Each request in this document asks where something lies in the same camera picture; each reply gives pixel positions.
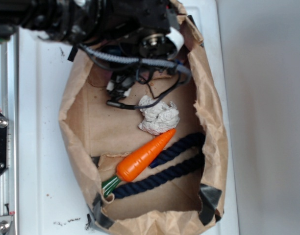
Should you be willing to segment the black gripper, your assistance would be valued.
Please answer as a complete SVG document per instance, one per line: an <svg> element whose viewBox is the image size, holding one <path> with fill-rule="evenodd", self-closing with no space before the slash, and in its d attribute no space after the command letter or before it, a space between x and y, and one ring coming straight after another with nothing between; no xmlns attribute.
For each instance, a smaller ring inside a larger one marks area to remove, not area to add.
<svg viewBox="0 0 300 235"><path fill-rule="evenodd" d="M113 72L111 79L106 86L107 93L110 99L106 102L112 107L133 107L120 102L130 95L131 88L135 84L135 77L130 73Z"/></svg>

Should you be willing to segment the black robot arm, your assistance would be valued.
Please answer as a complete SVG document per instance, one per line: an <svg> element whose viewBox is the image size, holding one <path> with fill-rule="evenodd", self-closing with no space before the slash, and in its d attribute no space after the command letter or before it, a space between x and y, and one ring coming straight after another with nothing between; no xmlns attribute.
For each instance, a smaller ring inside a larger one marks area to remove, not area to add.
<svg viewBox="0 0 300 235"><path fill-rule="evenodd" d="M175 61L184 38L168 0L0 0L0 44L19 27L38 31L41 40L72 45L111 71L109 106L142 109L121 100L156 71L191 78Z"/></svg>

